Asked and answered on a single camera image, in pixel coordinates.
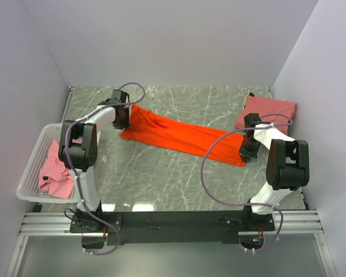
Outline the orange polo shirt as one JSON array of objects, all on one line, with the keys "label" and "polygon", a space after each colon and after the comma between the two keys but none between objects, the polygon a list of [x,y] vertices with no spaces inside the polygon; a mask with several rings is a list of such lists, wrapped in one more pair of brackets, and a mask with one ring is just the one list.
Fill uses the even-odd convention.
[{"label": "orange polo shirt", "polygon": [[[135,104],[131,110],[130,127],[119,136],[124,140],[203,157],[224,134],[224,130],[176,121]],[[246,162],[239,155],[242,141],[241,134],[231,134],[214,146],[208,158],[233,166],[245,166]]]}]

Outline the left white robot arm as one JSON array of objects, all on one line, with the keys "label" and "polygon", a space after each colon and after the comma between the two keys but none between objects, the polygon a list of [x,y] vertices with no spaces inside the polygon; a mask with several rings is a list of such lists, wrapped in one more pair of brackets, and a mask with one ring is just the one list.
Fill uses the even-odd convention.
[{"label": "left white robot arm", "polygon": [[108,125],[119,130],[130,126],[129,108],[133,104],[122,88],[99,103],[89,114],[62,124],[58,157],[72,174],[77,193],[77,209],[73,221],[91,232],[114,226],[103,218],[101,200],[96,191],[94,165],[98,156],[101,131]]}]

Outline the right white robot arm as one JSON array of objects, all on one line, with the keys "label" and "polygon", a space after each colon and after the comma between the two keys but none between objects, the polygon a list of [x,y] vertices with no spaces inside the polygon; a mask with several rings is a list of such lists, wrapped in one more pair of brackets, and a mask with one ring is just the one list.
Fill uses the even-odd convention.
[{"label": "right white robot arm", "polygon": [[243,162],[257,158],[261,145],[269,150],[266,182],[243,208],[242,225],[248,230],[273,224],[272,208],[288,194],[308,184],[310,179],[309,145],[279,131],[257,113],[244,117],[245,135],[239,156]]}]

